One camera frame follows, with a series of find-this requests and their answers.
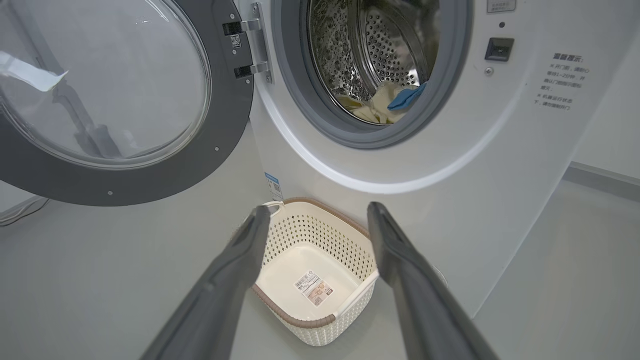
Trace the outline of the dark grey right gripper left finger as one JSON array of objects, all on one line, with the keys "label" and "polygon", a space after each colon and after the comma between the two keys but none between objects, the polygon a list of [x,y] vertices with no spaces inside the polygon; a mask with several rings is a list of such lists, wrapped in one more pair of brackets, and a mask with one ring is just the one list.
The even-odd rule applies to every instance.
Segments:
[{"label": "dark grey right gripper left finger", "polygon": [[251,210],[142,354],[143,360],[228,360],[243,299],[258,280],[271,212]]}]

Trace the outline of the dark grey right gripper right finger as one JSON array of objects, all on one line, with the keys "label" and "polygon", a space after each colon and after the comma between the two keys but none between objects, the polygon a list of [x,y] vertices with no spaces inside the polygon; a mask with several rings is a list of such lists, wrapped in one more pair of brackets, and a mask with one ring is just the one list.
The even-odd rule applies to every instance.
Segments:
[{"label": "dark grey right gripper right finger", "polygon": [[489,343],[381,202],[367,223],[377,270],[393,290],[409,360],[496,360]]}]

